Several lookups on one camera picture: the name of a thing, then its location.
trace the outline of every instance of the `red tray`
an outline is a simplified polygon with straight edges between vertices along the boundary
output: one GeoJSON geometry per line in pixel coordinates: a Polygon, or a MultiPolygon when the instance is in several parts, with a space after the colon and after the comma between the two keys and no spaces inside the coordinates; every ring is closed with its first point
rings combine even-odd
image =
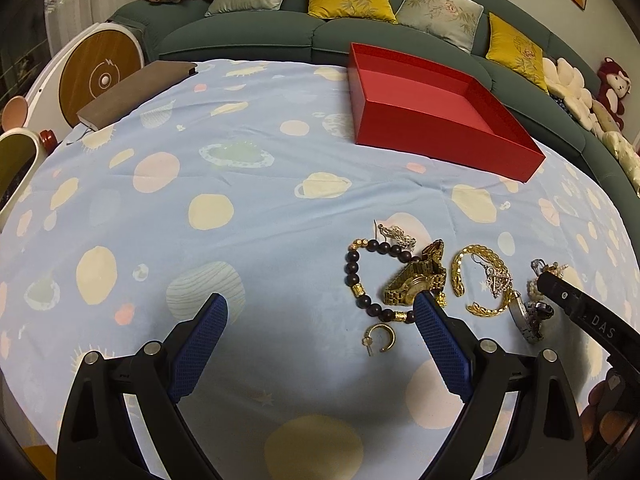
{"type": "Polygon", "coordinates": [[[417,153],[526,182],[545,160],[475,78],[433,61],[351,43],[356,144],[417,153]]]}

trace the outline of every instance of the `metal screw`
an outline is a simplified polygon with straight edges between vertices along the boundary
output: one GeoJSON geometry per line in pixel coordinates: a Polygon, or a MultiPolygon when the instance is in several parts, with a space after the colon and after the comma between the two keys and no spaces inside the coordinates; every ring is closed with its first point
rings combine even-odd
{"type": "Polygon", "coordinates": [[[553,363],[558,359],[558,354],[556,354],[551,348],[547,348],[542,351],[542,357],[550,363],[553,363]]]}
{"type": "Polygon", "coordinates": [[[494,353],[498,349],[498,345],[493,339],[482,339],[480,348],[488,354],[494,353]]]}
{"type": "Polygon", "coordinates": [[[89,352],[87,355],[84,356],[84,362],[87,363],[88,365],[92,365],[98,360],[99,356],[100,354],[98,354],[98,352],[89,352]]]}
{"type": "Polygon", "coordinates": [[[152,341],[145,345],[145,354],[156,355],[160,351],[160,343],[158,341],[152,341]]]}

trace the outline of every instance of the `book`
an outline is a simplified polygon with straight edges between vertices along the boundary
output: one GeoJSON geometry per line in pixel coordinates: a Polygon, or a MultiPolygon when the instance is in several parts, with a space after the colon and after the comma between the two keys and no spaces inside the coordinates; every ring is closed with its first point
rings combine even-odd
{"type": "Polygon", "coordinates": [[[196,73],[187,61],[154,61],[78,110],[80,122],[94,132],[118,122],[141,104],[196,73]]]}

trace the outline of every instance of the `bead bracelet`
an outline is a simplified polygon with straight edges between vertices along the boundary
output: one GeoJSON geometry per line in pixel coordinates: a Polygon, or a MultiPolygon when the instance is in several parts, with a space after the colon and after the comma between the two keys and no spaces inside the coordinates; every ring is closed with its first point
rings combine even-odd
{"type": "Polygon", "coordinates": [[[356,297],[356,304],[359,308],[362,308],[371,317],[377,317],[380,321],[391,322],[399,321],[404,323],[415,322],[415,314],[413,310],[407,312],[400,312],[397,310],[391,310],[390,308],[382,309],[378,303],[371,303],[371,298],[364,290],[364,287],[360,283],[360,277],[358,272],[358,260],[360,259],[359,248],[366,248],[370,253],[377,252],[379,254],[389,254],[390,256],[397,258],[401,263],[407,264],[408,262],[419,262],[420,256],[412,256],[409,251],[403,250],[400,245],[390,245],[388,242],[380,242],[377,240],[367,240],[366,238],[358,238],[351,244],[347,252],[346,260],[347,264],[344,267],[344,271],[347,276],[344,282],[351,288],[353,295],[356,297]]]}

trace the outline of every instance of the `light blue bedsheet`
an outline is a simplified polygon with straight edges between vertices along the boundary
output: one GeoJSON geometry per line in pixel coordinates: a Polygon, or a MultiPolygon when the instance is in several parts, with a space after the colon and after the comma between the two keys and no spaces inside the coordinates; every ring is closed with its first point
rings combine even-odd
{"type": "MultiPolygon", "coordinates": [[[[442,238],[446,266],[467,244],[489,246],[525,295],[531,260],[569,264],[568,281],[638,322],[640,272],[620,216],[551,150],[523,185],[354,145],[342,68],[216,60],[198,70],[56,150],[0,236],[0,366],[53,447],[85,352],[162,340],[216,291],[229,324],[180,410],[225,479],[418,478],[461,404],[415,325],[395,324],[386,354],[361,344],[375,320],[344,285],[344,255],[373,236],[374,219],[404,228],[417,251],[442,238]]],[[[373,296],[401,264],[361,252],[373,296]]],[[[535,347],[508,312],[473,317],[466,304],[498,304],[483,277],[465,260],[466,295],[447,285],[447,313],[508,351],[555,348],[584,406],[608,368],[599,346],[561,312],[535,347]]],[[[509,396],[478,474],[495,462],[512,407],[509,396]]]]}

